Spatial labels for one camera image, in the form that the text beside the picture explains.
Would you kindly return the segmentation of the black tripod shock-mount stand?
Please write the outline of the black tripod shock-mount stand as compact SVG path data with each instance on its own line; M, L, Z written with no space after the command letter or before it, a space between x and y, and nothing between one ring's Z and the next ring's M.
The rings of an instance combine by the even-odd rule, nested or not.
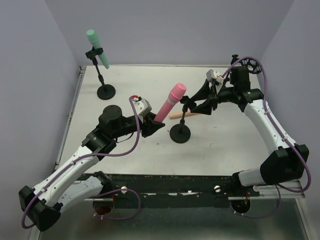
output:
M258 75L262 72L260 65L253 59L245 58L238 62L242 67L247 67L248 72L253 75Z

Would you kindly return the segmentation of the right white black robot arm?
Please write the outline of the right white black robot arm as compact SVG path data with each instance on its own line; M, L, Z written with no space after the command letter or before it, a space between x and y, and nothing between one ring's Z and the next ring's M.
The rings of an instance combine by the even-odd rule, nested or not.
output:
M254 124L262 137L268 158L256 168L233 174L237 184L278 185L303 176L309 149L285 132L276 120L264 95L251 87L249 70L244 66L231 69L230 87L223 85L224 79L218 71L210 69L200 90L191 98L191 112L211 115L221 103L236 104Z

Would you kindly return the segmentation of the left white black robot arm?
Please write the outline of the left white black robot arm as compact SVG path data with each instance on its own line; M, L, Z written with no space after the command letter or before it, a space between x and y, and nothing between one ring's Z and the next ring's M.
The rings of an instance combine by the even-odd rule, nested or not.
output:
M146 138L165 126L155 121L156 115L144 99L129 102L132 116L124 117L117 105L107 106L98 118L98 125L69 160L42 182L34 187L24 186L18 192L24 229L28 229L25 220L29 218L38 230L46 231L68 207L89 197L101 197L103 191L108 194L114 192L102 173L96 173L78 185L74 185L74 182L104 157L119 157L118 153L111 153L119 137L136 133L137 139Z

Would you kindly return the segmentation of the green toy microphone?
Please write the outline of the green toy microphone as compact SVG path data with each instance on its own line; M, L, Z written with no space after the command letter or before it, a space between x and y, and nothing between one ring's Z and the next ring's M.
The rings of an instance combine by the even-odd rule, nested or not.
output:
M104 53L104 49L101 46L100 43L100 38L97 34L97 32L93 29L89 29L86 32L86 36L90 44L92 45L93 49L95 52L97 52L97 55L99 56L99 59L102 63L102 65L106 68L109 69L109 61L106 57L106 54Z

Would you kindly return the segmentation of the pink toy microphone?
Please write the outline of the pink toy microphone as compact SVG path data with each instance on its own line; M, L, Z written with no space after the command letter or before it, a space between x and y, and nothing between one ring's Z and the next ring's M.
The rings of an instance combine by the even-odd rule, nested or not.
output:
M183 98L186 91L187 87L184 84L177 83L169 92L166 101L164 102L164 104L162 105L162 107L160 108L153 120L162 123L163 120L170 113L172 108Z

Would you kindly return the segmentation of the black round-base mic stand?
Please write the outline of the black round-base mic stand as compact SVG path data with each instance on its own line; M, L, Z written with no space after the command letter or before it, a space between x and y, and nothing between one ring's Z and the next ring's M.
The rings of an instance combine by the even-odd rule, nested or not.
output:
M186 143L191 137L190 129L185 125L185 117L187 111L190 107L195 107L196 103L191 101L191 99L185 95L180 100L180 103L183 104L182 107L182 117L179 121L179 124L175 124L169 131L169 136L172 141L178 144Z
M97 52L95 52L94 48L92 47L92 49L86 52L85 55L92 61L93 65L95 66L98 80L101 83L101 86L97 89L96 92L98 98L104 101L112 99L116 94L116 89L110 84L105 84L104 77L102 76L98 67L98 60L96 59L96 57L98 56Z

